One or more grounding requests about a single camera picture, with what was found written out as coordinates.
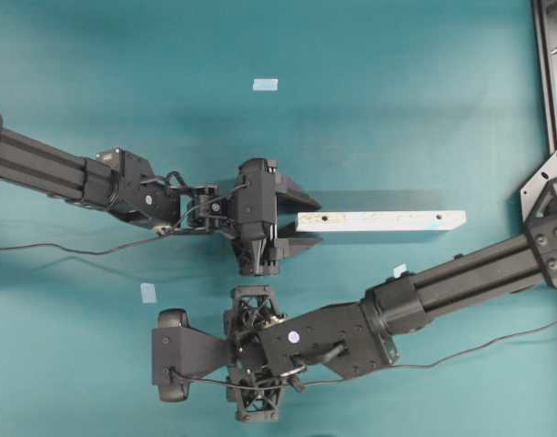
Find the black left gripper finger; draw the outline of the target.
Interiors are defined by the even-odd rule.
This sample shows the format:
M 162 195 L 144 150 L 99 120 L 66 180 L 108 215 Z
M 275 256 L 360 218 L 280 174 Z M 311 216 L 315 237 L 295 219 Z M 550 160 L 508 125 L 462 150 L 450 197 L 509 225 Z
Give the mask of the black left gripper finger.
M 304 250 L 315 247 L 322 241 L 322 238 L 315 237 L 276 239 L 276 260 L 294 257 Z
M 316 199 L 282 172 L 275 174 L 275 192 L 278 203 L 292 204 L 305 209 L 321 208 Z

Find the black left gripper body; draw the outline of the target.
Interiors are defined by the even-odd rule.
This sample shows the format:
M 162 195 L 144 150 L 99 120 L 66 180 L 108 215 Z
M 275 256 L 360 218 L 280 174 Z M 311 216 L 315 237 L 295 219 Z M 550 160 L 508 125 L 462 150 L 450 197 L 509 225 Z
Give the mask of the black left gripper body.
M 265 258 L 273 273 L 279 274 L 273 259 L 277 237 L 278 208 L 275 192 L 277 162 L 252 158 L 238 168 L 235 191 L 229 201 L 229 218 L 235 232 L 232 239 L 267 239 Z

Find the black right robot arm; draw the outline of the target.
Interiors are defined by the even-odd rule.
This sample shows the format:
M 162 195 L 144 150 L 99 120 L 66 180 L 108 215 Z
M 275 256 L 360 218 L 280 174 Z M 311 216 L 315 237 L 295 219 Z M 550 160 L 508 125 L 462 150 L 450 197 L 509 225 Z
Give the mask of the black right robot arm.
M 557 176 L 542 175 L 523 233 L 435 268 L 388 279 L 356 302 L 289 319 L 268 287 L 233 290 L 225 337 L 191 327 L 183 310 L 162 311 L 152 332 L 152 382 L 161 401 L 184 401 L 190 384 L 226 368 L 228 399 L 242 422 L 273 422 L 288 387 L 322 365 L 340 380 L 392 368 L 393 339 L 441 315 L 541 283 L 557 289 Z

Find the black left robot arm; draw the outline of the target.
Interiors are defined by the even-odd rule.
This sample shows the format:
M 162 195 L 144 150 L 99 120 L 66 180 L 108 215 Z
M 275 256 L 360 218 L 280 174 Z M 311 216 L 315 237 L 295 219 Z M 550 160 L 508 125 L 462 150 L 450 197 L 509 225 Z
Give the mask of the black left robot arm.
M 235 186 L 222 194 L 217 185 L 189 186 L 177 171 L 158 176 L 145 158 L 119 147 L 94 158 L 72 155 L 5 128 L 0 114 L 0 180 L 104 211 L 153 230 L 156 239 L 219 233 L 243 276 L 277 275 L 281 260 L 321 242 L 279 228 L 279 204 L 321 205 L 264 158 L 244 162 Z

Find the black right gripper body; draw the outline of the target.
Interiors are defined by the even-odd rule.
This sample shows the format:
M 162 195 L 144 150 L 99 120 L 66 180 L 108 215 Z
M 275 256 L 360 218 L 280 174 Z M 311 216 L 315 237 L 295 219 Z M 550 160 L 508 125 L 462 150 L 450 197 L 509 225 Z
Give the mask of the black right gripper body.
M 238 286 L 230 293 L 232 307 L 223 315 L 226 337 L 221 339 L 190 326 L 179 328 L 179 355 L 174 376 L 190 384 L 202 381 L 210 373 L 225 367 L 222 381 L 227 400 L 236 404 L 240 422 L 275 422 L 279 404 L 286 391 L 287 379 L 271 374 L 262 347 L 259 330 L 286 319 L 279 311 L 271 287 Z M 152 330 L 152 384 L 162 382 L 162 363 L 158 358 L 158 328 Z

